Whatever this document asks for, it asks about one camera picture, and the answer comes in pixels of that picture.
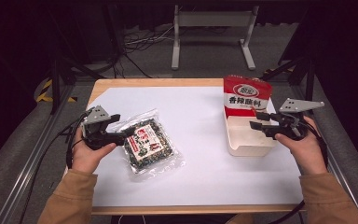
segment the snack bag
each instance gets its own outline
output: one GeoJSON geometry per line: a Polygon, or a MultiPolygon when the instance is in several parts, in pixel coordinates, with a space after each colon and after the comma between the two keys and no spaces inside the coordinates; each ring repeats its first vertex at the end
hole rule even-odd
{"type": "Polygon", "coordinates": [[[267,108],[272,87],[258,78],[228,75],[224,77],[224,105],[229,116],[254,117],[267,108]]]}

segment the tan sleeve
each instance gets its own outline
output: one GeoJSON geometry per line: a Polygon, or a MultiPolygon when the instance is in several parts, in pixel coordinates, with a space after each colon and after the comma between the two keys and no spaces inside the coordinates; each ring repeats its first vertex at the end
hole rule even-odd
{"type": "Polygon", "coordinates": [[[48,198],[39,224],[89,223],[97,175],[69,170],[48,198]]]}
{"type": "Polygon", "coordinates": [[[358,209],[332,174],[300,177],[308,223],[358,223],[358,209]]]}

